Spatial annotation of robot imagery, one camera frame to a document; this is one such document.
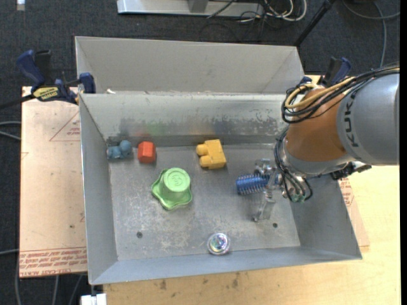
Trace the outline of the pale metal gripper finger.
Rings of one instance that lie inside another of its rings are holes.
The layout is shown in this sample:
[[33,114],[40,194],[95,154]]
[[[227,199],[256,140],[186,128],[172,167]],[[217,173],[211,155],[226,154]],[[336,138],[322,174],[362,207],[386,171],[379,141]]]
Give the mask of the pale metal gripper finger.
[[269,220],[271,218],[274,205],[276,204],[274,195],[274,187],[268,187],[263,191],[261,203],[253,217],[254,222]]
[[254,176],[262,179],[275,179],[278,177],[278,171],[271,159],[261,158],[255,161]]

